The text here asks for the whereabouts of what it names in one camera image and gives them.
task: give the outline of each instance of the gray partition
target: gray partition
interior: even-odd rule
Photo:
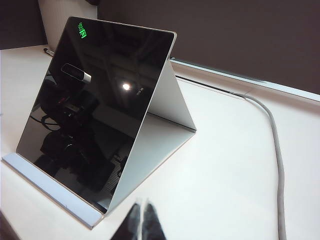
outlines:
[[[320,94],[319,1],[101,1],[98,18],[178,33],[173,57]]]
[[[37,0],[3,0],[0,17],[0,50],[47,44]]]

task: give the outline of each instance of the black object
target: black object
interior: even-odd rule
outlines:
[[[137,240],[140,223],[140,205],[135,203],[110,240]]]
[[[151,203],[144,209],[142,226],[140,218],[140,205],[135,203],[111,240],[137,240],[140,230],[142,240],[166,240],[157,211]]]
[[[142,240],[166,240],[158,219],[157,211],[150,203],[148,203],[144,209]]]

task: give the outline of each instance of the tablet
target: tablet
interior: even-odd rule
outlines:
[[[70,17],[16,152],[105,213],[175,39]]]

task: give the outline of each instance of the tablet stand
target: tablet stand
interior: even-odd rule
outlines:
[[[92,229],[195,132],[195,124],[167,60],[106,214],[17,153],[8,154],[3,160]]]

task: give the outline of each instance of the desk surface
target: desk surface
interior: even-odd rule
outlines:
[[[1,155],[14,152],[50,57],[42,46],[1,51]],[[180,75],[208,74],[175,65]],[[272,111],[285,169],[287,238],[320,238],[320,107],[213,79]],[[1,211],[22,240],[106,240],[137,199],[155,205],[168,239],[266,239],[277,234],[277,163],[267,115],[241,98],[179,81],[198,129],[107,218],[88,230],[1,163]]]

